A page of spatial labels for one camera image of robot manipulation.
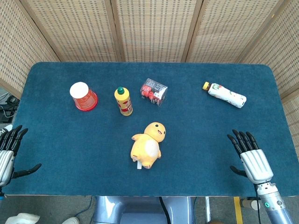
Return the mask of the black and silver left hand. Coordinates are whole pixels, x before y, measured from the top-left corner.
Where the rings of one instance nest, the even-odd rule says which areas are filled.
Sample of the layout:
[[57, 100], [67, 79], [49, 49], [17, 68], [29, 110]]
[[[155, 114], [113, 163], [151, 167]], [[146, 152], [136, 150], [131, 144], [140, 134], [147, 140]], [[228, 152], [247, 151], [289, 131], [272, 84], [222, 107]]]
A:
[[11, 179], [17, 179], [36, 172], [42, 164], [36, 164], [31, 169], [15, 171], [14, 162], [18, 154], [21, 141], [28, 129], [22, 125], [13, 128], [8, 125], [0, 130], [0, 190], [7, 186]]

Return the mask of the black and silver right hand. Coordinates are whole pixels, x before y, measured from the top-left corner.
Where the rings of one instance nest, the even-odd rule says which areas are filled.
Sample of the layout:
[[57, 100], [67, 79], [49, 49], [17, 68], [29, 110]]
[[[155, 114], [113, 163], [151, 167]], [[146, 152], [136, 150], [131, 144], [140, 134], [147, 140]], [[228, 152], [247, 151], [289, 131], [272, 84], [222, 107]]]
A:
[[273, 177], [272, 169], [254, 136], [250, 132], [244, 133], [235, 129], [232, 131], [234, 136], [228, 134], [227, 137], [241, 159], [244, 170], [239, 170], [234, 166], [230, 166], [230, 169], [235, 174], [248, 178], [253, 184], [270, 182]]

